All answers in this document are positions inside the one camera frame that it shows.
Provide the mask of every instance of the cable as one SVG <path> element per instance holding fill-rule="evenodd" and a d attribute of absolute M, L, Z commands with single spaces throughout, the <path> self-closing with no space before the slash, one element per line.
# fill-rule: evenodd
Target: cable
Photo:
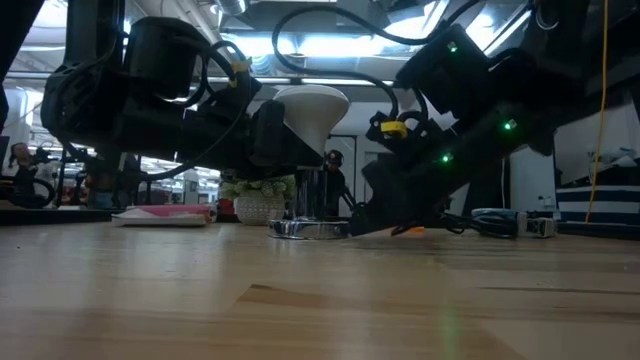
<path fill-rule="evenodd" d="M 354 79 L 360 79 L 360 80 L 365 80 L 368 81 L 372 84 L 374 84 L 375 86 L 379 87 L 380 89 L 382 89 L 387 96 L 389 96 L 389 99 L 391 100 L 391 112 L 389 114 L 389 116 L 391 118 L 396 118 L 398 116 L 398 98 L 396 97 L 395 93 L 393 92 L 393 89 L 386 85 L 385 83 L 383 83 L 381 80 L 367 75 L 367 74 L 362 74 L 362 73 L 358 73 L 358 72 L 354 72 L 354 71 L 329 71 L 329 70 L 320 70 L 320 69 L 308 69 L 308 68 L 304 68 L 298 65 L 295 65 L 293 63 L 291 63 L 281 52 L 280 50 L 278 50 L 278 38 L 280 36 L 280 32 L 282 32 L 282 28 L 284 27 L 284 25 L 286 23 L 288 23 L 291 19 L 293 19 L 294 17 L 301 15 L 301 14 L 305 14 L 308 12 L 314 12 L 314 11 L 319 11 L 319 12 L 331 12 L 331 13 L 336 13 L 338 15 L 344 16 L 347 19 L 359 24 L 360 26 L 364 27 L 365 29 L 378 34 L 384 38 L 387 38 L 389 40 L 392 41 L 396 41 L 399 43 L 403 43 L 403 41 L 407 41 L 410 42 L 408 45 L 421 45 L 424 44 L 424 39 L 406 39 L 406 38 L 402 38 L 399 36 L 395 36 L 395 35 L 391 35 L 389 33 L 387 33 L 386 31 L 384 31 L 383 29 L 376 27 L 374 25 L 372 25 L 371 23 L 369 23 L 368 21 L 366 21 L 365 19 L 347 11 L 347 10 L 343 10 L 341 8 L 336 8 L 336 7 L 331 7 L 331 6 L 323 6 L 323 5 L 317 5 L 317 6 L 310 6 L 310 7 L 305 7 L 302 9 L 298 9 L 295 11 L 290 12 L 289 14 L 285 15 L 282 19 L 280 19 L 280 21 L 276 24 L 276 26 L 273 29 L 273 34 L 271 36 L 271 43 L 273 45 L 273 54 L 276 57 L 276 59 L 278 59 L 278 61 L 280 61 L 282 63 L 282 65 L 286 66 L 287 68 L 299 72 L 299 73 L 303 73 L 303 74 L 309 74 L 309 75 L 320 75 L 320 76 L 339 76 L 339 77 L 347 77 L 347 78 L 354 78 Z"/>
<path fill-rule="evenodd" d="M 25 114 L 23 114 L 22 116 L 20 116 L 19 118 L 17 118 L 16 120 L 10 122 L 9 124 L 5 125 L 2 130 L 5 130 L 15 124 L 20 123 L 20 121 L 22 121 L 22 119 L 26 118 L 27 116 L 29 116 L 29 114 L 32 114 L 34 111 L 36 111 L 40 106 L 42 106 L 42 101 L 40 101 L 36 106 L 34 106 L 33 108 L 31 108 L 31 110 L 27 111 Z"/>
<path fill-rule="evenodd" d="M 222 54 L 220 54 L 218 51 L 215 51 L 217 50 L 217 48 L 215 48 L 215 50 L 212 50 L 214 49 L 213 46 L 209 46 L 208 43 L 205 44 L 205 43 L 193 40 L 191 38 L 183 37 L 183 36 L 175 37 L 173 38 L 173 41 L 190 46 L 198 50 L 200 52 L 200 57 L 202 59 L 202 68 L 200 70 L 200 83 L 198 85 L 198 89 L 189 98 L 189 100 L 187 100 L 187 102 L 184 103 L 183 105 L 185 107 L 189 107 L 197 103 L 204 95 L 204 90 L 206 90 L 209 93 L 209 99 L 207 99 L 205 103 L 207 104 L 213 103 L 213 101 L 215 100 L 216 91 L 213 89 L 213 87 L 209 83 L 209 74 L 208 74 L 209 61 L 213 60 L 220 67 L 220 69 L 229 77 L 229 80 L 233 81 L 235 80 L 236 75 L 233 72 L 233 68 L 231 67 L 231 64 L 229 63 L 229 61 L 227 61 L 227 59 L 224 56 L 222 56 Z"/>
<path fill-rule="evenodd" d="M 55 145 L 55 144 L 53 143 L 53 141 L 51 141 L 51 140 L 45 140 L 45 141 L 43 141 L 42 143 L 40 143 L 40 145 L 38 145 L 38 147 L 44 148 L 44 144 L 51 144 L 51 146 L 50 146 L 50 147 L 53 147 L 53 145 Z"/>
<path fill-rule="evenodd" d="M 502 208 L 506 208 L 507 207 L 507 201 L 506 201 L 506 196 L 505 196 L 505 189 L 504 189 L 504 169 L 505 169 L 505 158 L 502 158 L 502 175 L 500 175 L 500 192 L 502 193 Z"/>
<path fill-rule="evenodd" d="M 466 3 L 464 3 L 464 5 L 460 6 L 456 11 L 454 11 L 453 14 L 451 14 L 451 16 L 447 18 L 447 20 L 444 20 L 441 25 L 438 25 L 438 27 L 446 28 L 448 26 L 451 26 L 451 24 L 453 24 L 453 22 L 456 21 L 460 17 L 460 15 L 464 14 L 467 10 L 471 9 L 479 2 L 480 0 L 467 1 Z"/>
<path fill-rule="evenodd" d="M 416 100 L 418 101 L 418 106 L 420 106 L 420 112 L 423 116 L 422 120 L 429 120 L 429 107 L 427 106 L 427 101 L 424 99 L 424 96 L 422 96 L 422 92 L 417 87 L 413 87 L 411 90 L 413 90 Z"/>
<path fill-rule="evenodd" d="M 553 23 L 552 25 L 548 25 L 545 20 L 542 18 L 542 11 L 541 11 L 541 6 L 538 6 L 537 9 L 535 9 L 535 13 L 536 13 L 536 24 L 538 25 L 538 27 L 544 31 L 550 31 L 555 29 L 556 27 L 558 27 L 558 24 L 560 24 L 560 20 L 556 19 L 556 22 Z"/>
<path fill-rule="evenodd" d="M 49 203 L 51 203 L 51 201 L 53 201 L 53 198 L 55 197 L 55 193 L 56 193 L 55 189 L 53 188 L 53 186 L 51 186 L 51 184 L 49 184 L 44 180 L 40 180 L 40 179 L 24 180 L 24 179 L 17 179 L 15 176 L 0 175 L 0 181 L 11 181 L 14 184 L 21 181 L 29 182 L 29 183 L 33 182 L 34 184 L 42 185 L 45 187 L 45 189 L 47 189 L 48 195 L 45 198 L 37 195 L 24 196 L 24 195 L 16 194 L 16 193 L 7 191 L 4 188 L 4 186 L 0 185 L 0 192 L 5 196 L 5 198 L 10 203 L 16 206 L 23 207 L 25 209 L 41 209 L 49 205 Z"/>
<path fill-rule="evenodd" d="M 212 53 L 214 51 L 216 51 L 217 49 L 219 49 L 222 46 L 229 46 L 232 47 L 235 51 L 237 56 L 240 59 L 246 60 L 246 56 L 242 53 L 242 51 L 240 51 L 240 49 L 233 43 L 230 43 L 228 41 L 221 41 L 219 43 L 213 44 L 210 48 L 208 48 L 208 53 Z M 108 54 L 104 55 L 103 57 L 101 57 L 100 59 L 107 59 L 108 58 Z M 94 63 L 91 64 L 87 64 L 86 66 L 81 66 L 80 68 L 83 68 L 83 71 L 88 71 L 88 69 L 90 68 L 90 66 L 94 66 L 94 65 L 98 65 L 100 63 L 100 61 L 96 61 Z M 68 85 L 68 83 L 70 82 L 68 80 L 68 78 L 65 78 L 62 82 L 60 86 L 63 86 L 63 84 L 65 86 Z M 195 158 L 183 163 L 182 165 L 179 165 L 171 170 L 162 172 L 162 173 L 158 173 L 158 174 L 141 174 L 141 173 L 136 173 L 136 176 L 140 177 L 141 181 L 158 181 L 158 180 L 162 180 L 162 179 L 167 179 L 167 178 L 172 178 L 176 175 L 179 175 L 191 168 L 193 168 L 194 166 L 197 165 L 197 163 L 202 160 L 204 157 L 208 156 L 210 154 L 210 152 L 222 141 L 224 140 L 227 135 L 236 127 L 236 125 L 240 122 L 240 120 L 242 119 L 242 116 L 246 113 L 246 109 L 249 106 L 249 104 L 251 103 L 251 76 L 249 75 L 249 72 L 242 72 L 240 76 L 238 77 L 244 77 L 245 78 L 245 89 L 247 91 L 247 100 L 245 101 L 245 103 L 243 104 L 243 106 L 241 107 L 240 111 L 238 112 L 238 115 L 236 116 L 236 118 L 234 119 L 234 121 L 232 122 L 232 124 L 229 126 L 229 128 L 227 128 L 227 130 L 211 145 L 209 146 L 203 153 L 201 153 L 200 155 L 196 156 Z M 205 81 L 208 83 L 208 79 L 207 79 L 207 74 L 204 73 L 202 74 L 201 77 L 201 84 L 202 84 L 202 78 L 205 79 Z M 69 152 L 69 154 L 71 154 L 71 156 L 78 158 L 78 159 L 82 159 L 84 162 L 86 163 L 93 163 L 96 164 L 98 162 L 101 162 L 101 160 L 96 159 L 94 157 L 91 157 L 81 151 L 79 151 L 78 149 L 76 149 L 70 141 L 67 141 L 65 139 L 60 139 L 58 138 L 58 140 L 60 141 L 60 143 L 63 145 L 64 148 L 67 149 L 67 151 Z M 118 171 L 118 174 L 125 174 L 125 175 L 133 175 L 131 173 L 128 172 L 122 172 L 122 171 Z"/>
<path fill-rule="evenodd" d="M 481 235 L 498 239 L 513 239 L 518 236 L 518 221 L 512 217 L 495 213 L 481 214 L 471 218 L 448 213 L 440 215 L 441 220 L 449 222 L 445 228 L 454 234 L 460 235 L 470 228 Z"/>
<path fill-rule="evenodd" d="M 598 133 L 598 146 L 596 147 L 596 161 L 594 166 L 593 182 L 591 184 L 591 196 L 589 197 L 589 207 L 584 222 L 589 223 L 593 200 L 596 197 L 596 184 L 598 181 L 598 163 L 600 161 L 600 150 L 602 148 L 602 137 L 604 133 L 605 110 L 607 104 L 607 45 L 609 35 L 609 0 L 604 0 L 604 31 L 602 40 L 602 101 L 600 102 L 600 130 Z"/>

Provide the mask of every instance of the wood grain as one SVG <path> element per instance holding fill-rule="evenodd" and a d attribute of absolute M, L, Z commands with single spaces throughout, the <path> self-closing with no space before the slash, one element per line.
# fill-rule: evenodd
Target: wood grain
<path fill-rule="evenodd" d="M 639 359 L 640 247 L 0 229 L 2 359 Z"/>

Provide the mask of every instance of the person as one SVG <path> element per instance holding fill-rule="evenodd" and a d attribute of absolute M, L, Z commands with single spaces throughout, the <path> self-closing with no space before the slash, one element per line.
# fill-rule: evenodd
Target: person
<path fill-rule="evenodd" d="M 327 205 L 326 216 L 340 215 L 340 197 L 344 193 L 345 178 L 340 171 L 344 156 L 338 150 L 331 150 L 326 155 L 325 171 L 327 173 Z"/>
<path fill-rule="evenodd" d="M 23 195 L 37 195 L 48 197 L 49 191 L 41 184 L 30 182 L 32 179 L 39 179 L 55 185 L 54 172 L 55 162 L 43 163 L 35 161 L 29 152 L 29 147 L 23 142 L 11 145 L 9 161 L 2 168 L 2 175 L 13 176 L 17 180 L 26 181 L 15 188 L 17 193 Z"/>
<path fill-rule="evenodd" d="M 105 160 L 105 158 L 117 158 L 120 154 L 114 153 L 110 149 L 97 148 L 97 158 Z M 124 170 L 139 171 L 138 161 L 133 154 L 127 154 L 125 158 Z M 138 182 L 118 179 L 115 173 L 105 172 L 99 167 L 85 165 L 83 169 L 87 176 L 85 186 L 88 189 L 87 206 L 92 209 L 111 209 L 116 204 L 113 202 L 114 190 L 117 194 L 117 200 L 120 208 L 129 205 L 131 193 L 138 187 Z"/>

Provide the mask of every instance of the white wall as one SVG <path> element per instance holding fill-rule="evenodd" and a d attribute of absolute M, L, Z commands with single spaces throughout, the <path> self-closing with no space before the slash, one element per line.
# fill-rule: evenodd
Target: white wall
<path fill-rule="evenodd" d="M 511 209 L 553 211 L 556 208 L 553 156 L 526 147 L 510 155 Z"/>
<path fill-rule="evenodd" d="M 620 147 L 640 154 L 640 122 L 631 96 L 627 96 L 624 106 L 608 109 L 605 116 L 601 154 Z M 599 129 L 600 113 L 558 129 L 556 166 L 562 171 L 563 184 L 588 176 L 590 158 L 587 154 L 596 151 Z"/>
<path fill-rule="evenodd" d="M 356 198 L 357 202 L 362 202 L 367 200 L 365 197 L 365 187 L 367 186 L 367 182 L 365 181 L 364 176 L 362 176 L 362 168 L 375 159 L 375 157 L 372 155 L 379 153 L 388 153 L 390 151 L 377 142 L 367 139 L 364 135 L 358 136 L 357 143 L 358 151 L 356 153 L 356 191 L 353 196 Z"/>
<path fill-rule="evenodd" d="M 2 129 L 2 136 L 10 138 L 9 147 L 18 142 L 28 144 L 29 132 L 33 121 L 33 114 L 29 113 L 29 111 L 37 105 L 37 102 L 33 97 L 29 97 L 27 91 L 22 89 L 6 89 L 5 95 L 9 104 L 9 113 Z M 0 159 L 2 164 L 6 163 L 9 156 L 10 150 L 7 148 L 4 159 Z"/>

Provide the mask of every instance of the metal base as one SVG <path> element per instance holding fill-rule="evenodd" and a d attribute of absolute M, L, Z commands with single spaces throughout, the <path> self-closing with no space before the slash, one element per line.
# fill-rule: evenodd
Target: metal base
<path fill-rule="evenodd" d="M 338 240 L 349 237 L 346 221 L 325 222 L 318 220 L 269 221 L 270 237 L 292 240 Z"/>

